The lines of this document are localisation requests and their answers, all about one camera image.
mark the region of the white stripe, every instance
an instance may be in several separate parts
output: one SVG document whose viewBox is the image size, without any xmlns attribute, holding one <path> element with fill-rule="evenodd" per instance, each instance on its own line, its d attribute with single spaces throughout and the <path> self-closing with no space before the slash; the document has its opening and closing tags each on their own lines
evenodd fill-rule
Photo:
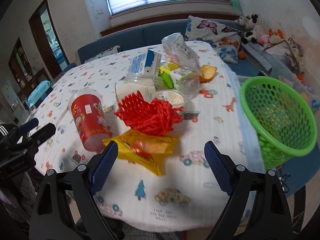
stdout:
<svg viewBox="0 0 320 240">
<path fill-rule="evenodd" d="M 4 133 L 4 131 L 1 128 L 2 128 L 2 126 L 0 126 L 0 133 L 2 133 L 3 136 L 6 136 L 6 134 Z"/>
<path fill-rule="evenodd" d="M 0 126 L 0 129 L 2 130 L 2 132 L 4 132 L 4 133 L 2 133 L 3 135 L 7 135 L 8 134 L 7 129 L 4 128 L 2 125 Z"/>
</svg>

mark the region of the basket rim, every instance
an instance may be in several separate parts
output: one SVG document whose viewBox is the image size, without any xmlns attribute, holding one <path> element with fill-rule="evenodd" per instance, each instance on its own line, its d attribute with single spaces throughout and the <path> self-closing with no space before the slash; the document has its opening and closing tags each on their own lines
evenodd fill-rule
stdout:
<svg viewBox="0 0 320 240">
<path fill-rule="evenodd" d="M 314 135 L 313 138 L 311 139 L 311 142 L 309 143 L 308 147 L 304 148 L 304 149 L 294 149 L 291 148 L 283 143 L 281 143 L 280 141 L 278 141 L 276 138 L 274 138 L 259 122 L 258 120 L 255 118 L 255 116 L 253 115 L 253 113 L 251 112 L 247 101 L 245 99 L 245 92 L 247 91 L 247 89 L 249 87 L 251 87 L 251 85 L 254 84 L 259 84 L 260 83 L 266 83 L 268 82 L 270 85 L 276 85 L 278 87 L 280 87 L 281 89 L 286 90 L 287 92 L 291 93 L 291 95 L 293 95 L 296 100 L 299 101 L 299 103 L 301 104 L 301 106 L 304 108 L 304 110 L 306 111 L 306 114 L 308 116 L 309 119 L 311 119 L 311 129 L 314 130 Z M 296 156 L 296 157 L 301 157 L 304 156 L 308 153 L 310 153 L 314 146 L 316 145 L 316 140 L 317 140 L 317 127 L 316 127 L 316 119 L 313 115 L 313 112 L 310 109 L 310 106 L 307 104 L 307 102 L 302 98 L 302 96 L 299 95 L 299 93 L 297 91 L 295 91 L 293 88 L 289 87 L 287 84 L 275 79 L 275 78 L 271 78 L 271 77 L 266 77 L 266 76 L 257 76 L 257 77 L 251 77 L 249 78 L 247 81 L 245 81 L 241 88 L 240 88 L 240 102 L 241 102 L 241 106 L 242 109 L 244 111 L 244 113 L 246 114 L 246 116 L 248 117 L 251 125 L 255 128 L 256 132 L 258 134 L 261 134 L 269 143 L 271 143 L 273 146 L 275 146 L 276 148 L 278 148 L 280 151 L 282 151 L 285 154 L 288 155 L 292 155 L 292 156 Z"/>
</svg>

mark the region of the tablecloth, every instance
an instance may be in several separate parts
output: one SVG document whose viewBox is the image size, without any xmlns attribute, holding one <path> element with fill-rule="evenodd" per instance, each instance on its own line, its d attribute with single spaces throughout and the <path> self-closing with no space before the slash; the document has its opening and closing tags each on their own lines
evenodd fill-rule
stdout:
<svg viewBox="0 0 320 240">
<path fill-rule="evenodd" d="M 182 231 L 215 224 L 228 196 L 220 190 L 204 157 L 207 141 L 212 140 L 236 164 L 258 167 L 256 171 L 263 169 L 256 133 L 239 103 L 239 83 L 234 73 L 208 43 L 187 44 L 197 52 L 200 65 L 216 66 L 218 73 L 211 82 L 201 84 L 200 93 L 184 108 L 183 122 L 174 125 L 172 133 L 180 140 L 173 155 L 166 159 L 166 174 L 157 177 L 143 166 L 117 159 L 103 190 L 94 196 L 103 215 L 142 230 Z M 91 88 L 103 96 L 113 136 L 129 129 L 114 115 L 114 84 L 125 78 L 130 59 L 147 49 L 164 55 L 161 45 L 117 53 L 69 70 L 54 85 L 35 115 L 39 127 L 48 122 L 57 127 L 56 134 L 35 156 L 36 168 L 42 174 L 50 168 L 71 171 L 95 154 L 83 148 L 67 110 L 77 90 Z M 250 213 L 250 205 L 245 213 Z"/>
</svg>

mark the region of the green plastic basket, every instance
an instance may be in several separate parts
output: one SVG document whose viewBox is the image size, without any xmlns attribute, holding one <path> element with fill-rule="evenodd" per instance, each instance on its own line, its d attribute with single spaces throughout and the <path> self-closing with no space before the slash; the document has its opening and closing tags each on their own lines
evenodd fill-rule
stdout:
<svg viewBox="0 0 320 240">
<path fill-rule="evenodd" d="M 301 157 L 316 144 L 316 120 L 305 100 L 285 83 L 252 77 L 240 89 L 242 108 L 259 138 L 267 169 Z"/>
</svg>

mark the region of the red mesh fruit net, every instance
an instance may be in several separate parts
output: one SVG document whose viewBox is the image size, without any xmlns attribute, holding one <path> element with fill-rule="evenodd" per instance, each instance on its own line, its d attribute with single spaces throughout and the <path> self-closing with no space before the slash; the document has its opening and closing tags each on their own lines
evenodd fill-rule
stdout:
<svg viewBox="0 0 320 240">
<path fill-rule="evenodd" d="M 177 113 L 182 109 L 183 107 L 172 108 L 168 101 L 157 98 L 149 103 L 137 91 L 137 94 L 132 93 L 121 100 L 115 115 L 131 129 L 159 136 L 172 131 L 172 124 L 182 121 L 182 116 Z"/>
</svg>

